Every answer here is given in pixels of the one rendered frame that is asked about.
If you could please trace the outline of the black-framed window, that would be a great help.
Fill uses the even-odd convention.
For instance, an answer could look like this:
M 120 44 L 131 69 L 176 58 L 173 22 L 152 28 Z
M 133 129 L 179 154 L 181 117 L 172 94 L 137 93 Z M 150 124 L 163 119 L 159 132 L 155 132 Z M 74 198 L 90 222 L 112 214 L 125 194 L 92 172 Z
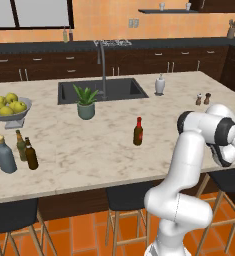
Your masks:
M 73 0 L 0 0 L 0 30 L 74 28 Z

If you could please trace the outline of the dark wooden wall cupboard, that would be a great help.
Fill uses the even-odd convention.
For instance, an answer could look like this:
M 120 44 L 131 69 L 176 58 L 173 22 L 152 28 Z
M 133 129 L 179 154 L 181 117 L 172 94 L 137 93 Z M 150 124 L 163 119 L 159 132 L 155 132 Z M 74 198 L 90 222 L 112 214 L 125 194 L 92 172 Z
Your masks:
M 191 9 L 204 13 L 235 13 L 235 0 L 189 0 Z

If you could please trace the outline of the olive green glass bottle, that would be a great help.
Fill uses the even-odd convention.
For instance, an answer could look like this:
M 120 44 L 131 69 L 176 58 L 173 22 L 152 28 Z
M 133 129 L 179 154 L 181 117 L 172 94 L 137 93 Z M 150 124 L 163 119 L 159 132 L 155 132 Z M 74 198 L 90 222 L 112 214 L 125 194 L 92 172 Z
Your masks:
M 26 149 L 26 143 L 22 138 L 22 135 L 19 130 L 16 131 L 16 136 L 17 136 L 17 149 L 19 151 L 20 159 L 22 161 L 26 161 L 26 154 L 25 154 L 25 149 Z

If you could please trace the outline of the grey bottle with cork stopper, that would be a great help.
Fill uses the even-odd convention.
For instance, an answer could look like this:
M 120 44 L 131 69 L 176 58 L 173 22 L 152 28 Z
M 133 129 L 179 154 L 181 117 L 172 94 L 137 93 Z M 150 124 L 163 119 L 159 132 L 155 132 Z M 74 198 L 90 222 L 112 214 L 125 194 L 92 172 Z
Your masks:
M 13 152 L 5 143 L 3 135 L 0 135 L 0 169 L 8 174 L 14 173 L 17 170 Z

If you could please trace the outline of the dark wooden island base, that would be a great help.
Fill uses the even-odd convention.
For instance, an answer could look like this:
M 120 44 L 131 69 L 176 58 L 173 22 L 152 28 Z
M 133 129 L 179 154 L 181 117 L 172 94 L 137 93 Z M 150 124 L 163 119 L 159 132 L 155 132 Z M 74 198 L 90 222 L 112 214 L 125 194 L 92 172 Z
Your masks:
M 163 181 L 155 177 L 114 177 L 99 175 L 63 175 L 40 179 L 36 192 L 39 209 L 45 220 L 83 215 L 104 211 L 108 208 L 106 189 L 119 185 L 152 181 L 158 185 Z

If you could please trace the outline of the grey fruit bowl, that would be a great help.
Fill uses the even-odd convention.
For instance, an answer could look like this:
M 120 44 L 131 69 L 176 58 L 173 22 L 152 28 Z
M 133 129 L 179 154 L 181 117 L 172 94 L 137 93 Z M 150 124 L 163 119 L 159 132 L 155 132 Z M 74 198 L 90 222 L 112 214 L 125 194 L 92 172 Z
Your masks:
M 10 116 L 1 116 L 0 115 L 0 121 L 5 122 L 5 128 L 6 129 L 17 129 L 22 128 L 25 120 L 25 116 L 30 110 L 32 106 L 32 101 L 29 98 L 20 98 L 21 101 L 23 101 L 27 105 L 27 109 L 23 112 L 13 114 Z

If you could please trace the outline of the brown bottle with red cap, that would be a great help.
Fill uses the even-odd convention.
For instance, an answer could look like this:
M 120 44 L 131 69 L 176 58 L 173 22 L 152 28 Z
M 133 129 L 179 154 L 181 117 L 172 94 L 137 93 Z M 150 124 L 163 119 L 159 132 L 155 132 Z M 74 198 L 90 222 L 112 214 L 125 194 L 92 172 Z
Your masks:
M 136 146 L 140 146 L 142 144 L 143 139 L 143 128 L 141 124 L 142 118 L 137 118 L 137 125 L 134 128 L 134 134 L 133 134 L 133 144 Z

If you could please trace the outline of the black stool with wooden legs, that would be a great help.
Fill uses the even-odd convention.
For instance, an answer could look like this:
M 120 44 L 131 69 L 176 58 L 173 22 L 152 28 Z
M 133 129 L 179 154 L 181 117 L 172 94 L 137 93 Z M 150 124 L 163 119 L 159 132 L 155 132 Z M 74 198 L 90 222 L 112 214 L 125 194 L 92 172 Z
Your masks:
M 0 203 L 0 256 L 5 256 L 7 242 L 10 241 L 15 256 L 20 256 L 14 236 L 29 233 L 39 256 L 43 252 L 43 238 L 46 237 L 54 256 L 57 251 L 38 208 L 37 199 Z
M 152 181 L 133 183 L 108 187 L 106 189 L 108 200 L 107 227 L 105 245 L 109 242 L 109 231 L 113 231 L 112 256 L 116 256 L 119 246 L 145 242 L 149 246 L 150 235 L 150 213 L 144 208 L 144 197 L 146 192 L 153 187 Z M 136 237 L 128 240 L 117 240 L 119 232 L 119 220 L 131 216 L 137 217 Z
M 235 204 L 232 202 L 232 200 L 228 196 L 228 193 L 235 193 L 235 168 L 206 173 L 196 193 L 197 198 L 199 198 L 202 195 L 210 179 L 214 181 L 214 183 L 217 185 L 217 188 L 218 188 L 218 194 L 216 197 L 206 199 L 206 202 L 214 202 L 213 215 L 216 215 L 222 199 L 225 199 L 227 203 L 231 206 L 231 208 L 235 211 Z M 199 242 L 195 256 L 199 256 L 199 253 L 206 240 L 209 229 L 211 227 L 224 226 L 227 224 L 232 225 L 232 228 L 227 240 L 227 244 L 225 247 L 225 252 L 228 252 L 231 242 L 233 240 L 234 233 L 235 233 L 235 217 L 233 219 L 229 219 L 225 221 L 211 222 L 211 224 L 207 228 L 205 228 L 203 231 L 202 238 Z

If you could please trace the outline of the white soap dispenser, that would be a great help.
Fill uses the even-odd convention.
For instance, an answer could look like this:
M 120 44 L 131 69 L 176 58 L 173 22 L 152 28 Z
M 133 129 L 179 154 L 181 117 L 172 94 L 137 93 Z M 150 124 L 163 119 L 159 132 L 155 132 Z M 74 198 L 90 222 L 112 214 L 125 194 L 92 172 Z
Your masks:
M 160 75 L 155 81 L 155 94 L 162 95 L 165 88 L 165 79 Z

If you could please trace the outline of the dark wooden base cupboard run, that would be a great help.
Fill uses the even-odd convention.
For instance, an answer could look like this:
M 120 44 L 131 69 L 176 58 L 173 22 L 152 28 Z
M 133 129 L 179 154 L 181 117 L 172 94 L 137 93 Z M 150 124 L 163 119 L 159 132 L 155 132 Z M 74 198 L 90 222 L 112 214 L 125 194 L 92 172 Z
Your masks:
M 202 71 L 218 80 L 228 48 L 107 50 L 106 76 Z M 101 77 L 98 52 L 0 54 L 0 82 Z

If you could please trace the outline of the grey arched tap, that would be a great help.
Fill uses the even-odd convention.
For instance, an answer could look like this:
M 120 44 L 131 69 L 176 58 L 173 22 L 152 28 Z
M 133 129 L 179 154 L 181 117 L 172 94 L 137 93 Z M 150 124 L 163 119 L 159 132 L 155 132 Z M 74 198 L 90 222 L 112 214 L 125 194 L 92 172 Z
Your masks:
M 101 93 L 102 99 L 107 100 L 107 89 L 106 89 L 106 65 L 105 65 L 105 51 L 103 47 L 103 41 L 98 41 L 98 57 L 97 64 L 102 65 L 102 86 L 103 92 Z

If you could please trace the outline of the grey pot with utensils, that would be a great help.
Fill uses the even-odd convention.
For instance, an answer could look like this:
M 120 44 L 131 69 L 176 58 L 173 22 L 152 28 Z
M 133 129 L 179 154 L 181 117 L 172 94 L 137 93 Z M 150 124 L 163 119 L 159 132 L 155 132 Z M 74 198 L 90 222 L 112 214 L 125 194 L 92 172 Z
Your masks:
M 228 39 L 233 39 L 235 34 L 235 20 L 230 19 L 229 20 L 229 29 L 227 32 L 227 38 Z

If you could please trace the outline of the dark brown glass bottle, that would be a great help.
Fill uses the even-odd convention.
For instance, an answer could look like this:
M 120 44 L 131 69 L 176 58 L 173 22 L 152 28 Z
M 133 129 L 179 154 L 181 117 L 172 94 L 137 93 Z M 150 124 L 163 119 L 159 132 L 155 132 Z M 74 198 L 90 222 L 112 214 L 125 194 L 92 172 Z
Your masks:
M 28 166 L 31 170 L 35 170 L 39 166 L 37 156 L 36 156 L 36 151 L 32 147 L 28 137 L 25 138 L 25 143 L 26 143 L 25 154 L 26 154 Z

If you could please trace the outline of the dark wall shelf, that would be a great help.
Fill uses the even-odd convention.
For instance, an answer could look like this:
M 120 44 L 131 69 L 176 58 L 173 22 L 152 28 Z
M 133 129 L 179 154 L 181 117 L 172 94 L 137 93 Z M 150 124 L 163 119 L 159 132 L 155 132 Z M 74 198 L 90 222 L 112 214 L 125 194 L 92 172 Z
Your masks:
M 186 9 L 138 9 L 143 14 L 195 14 L 198 11 Z

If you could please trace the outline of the grey dish rack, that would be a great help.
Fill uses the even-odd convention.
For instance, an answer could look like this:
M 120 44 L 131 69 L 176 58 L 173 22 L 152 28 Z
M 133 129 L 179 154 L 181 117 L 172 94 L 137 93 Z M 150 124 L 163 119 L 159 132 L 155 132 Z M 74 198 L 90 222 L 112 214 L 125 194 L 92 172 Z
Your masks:
M 132 46 L 132 43 L 129 40 L 121 39 L 121 40 L 94 40 L 95 46 L 98 46 L 100 43 L 103 47 L 126 47 Z

